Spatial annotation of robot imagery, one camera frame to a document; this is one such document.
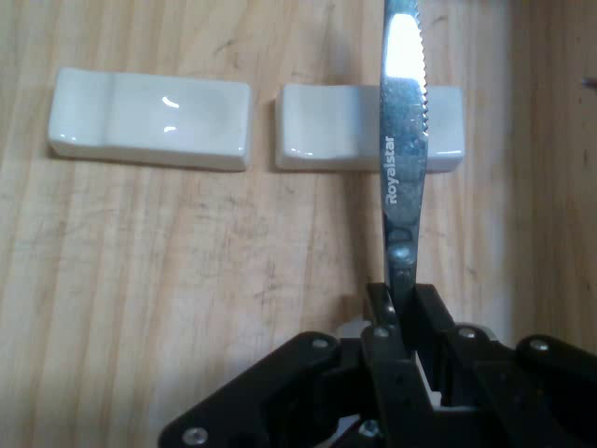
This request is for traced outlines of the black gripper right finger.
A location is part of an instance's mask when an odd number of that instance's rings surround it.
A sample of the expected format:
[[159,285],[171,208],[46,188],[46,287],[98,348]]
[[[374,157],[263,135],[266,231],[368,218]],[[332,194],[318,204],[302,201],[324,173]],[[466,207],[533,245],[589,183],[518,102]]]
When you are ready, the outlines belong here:
[[509,348],[480,328],[457,324],[431,285],[418,285],[404,338],[446,407],[472,406],[513,447],[596,444],[596,356],[537,334]]

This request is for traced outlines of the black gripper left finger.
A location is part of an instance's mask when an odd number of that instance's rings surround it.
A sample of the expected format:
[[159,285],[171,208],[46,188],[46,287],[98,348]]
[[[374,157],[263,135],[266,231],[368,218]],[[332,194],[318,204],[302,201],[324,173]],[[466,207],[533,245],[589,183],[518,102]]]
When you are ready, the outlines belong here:
[[396,335],[394,292],[368,285],[358,338],[302,332],[176,417],[160,447],[395,447],[381,360]]

